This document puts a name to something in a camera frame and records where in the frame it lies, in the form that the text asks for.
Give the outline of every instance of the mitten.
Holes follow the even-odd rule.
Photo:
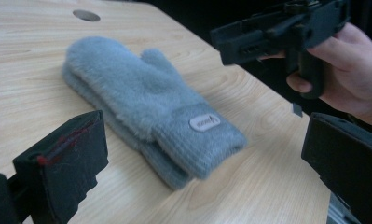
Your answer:
[[[191,176],[205,179],[246,145],[232,124],[181,79],[157,49],[141,58],[115,40],[87,37],[67,51],[66,63],[140,139],[157,141]]]
[[[132,131],[116,119],[115,113],[102,98],[95,94],[84,81],[76,77],[65,63],[62,69],[65,82],[83,96],[88,102],[103,111],[105,121],[113,131],[131,148],[144,155],[157,174],[172,189],[182,189],[192,178],[160,148],[157,142],[146,142],[136,137]]]

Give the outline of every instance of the black plastic bracket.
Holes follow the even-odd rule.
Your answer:
[[[13,160],[0,174],[0,223],[67,223],[108,164],[102,111],[72,118]]]

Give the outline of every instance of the red marking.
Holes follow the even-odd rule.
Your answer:
[[[37,156],[37,162],[38,162],[38,164],[41,165],[41,166],[43,166],[43,165],[52,165],[52,164],[55,164],[56,162],[60,161],[61,158],[62,158],[62,153],[60,151],[58,151],[58,150],[61,147],[61,145],[68,144],[69,147],[66,147],[66,148],[73,148],[73,147],[75,147],[76,144],[77,144],[79,135],[81,135],[82,133],[88,132],[90,126],[92,126],[93,124],[95,124],[95,123],[93,121],[90,121],[89,123],[87,123],[85,125],[85,127],[81,128],[81,129],[78,129],[78,130],[74,130],[69,135],[67,135],[67,136],[63,136],[62,135],[62,136],[60,136],[58,138],[58,141],[57,141],[56,146],[48,153],[48,155],[46,157],[44,157],[44,156]]]
[[[41,166],[50,164],[49,160],[44,156],[37,156],[37,163]]]

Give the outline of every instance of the dark background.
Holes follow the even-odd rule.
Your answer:
[[[283,0],[144,0],[182,23],[187,29],[211,44],[209,32],[217,27],[250,17],[264,8],[280,4]],[[372,39],[372,0],[351,0],[351,22],[364,30]],[[241,65],[253,76],[278,92],[291,103],[302,106],[305,113],[321,112],[346,119],[323,101],[305,100],[285,82],[284,61],[267,60]]]

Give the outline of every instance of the knitted cuff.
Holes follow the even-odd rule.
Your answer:
[[[199,179],[247,144],[237,128],[206,104],[174,111],[153,128],[153,135],[176,164]]]

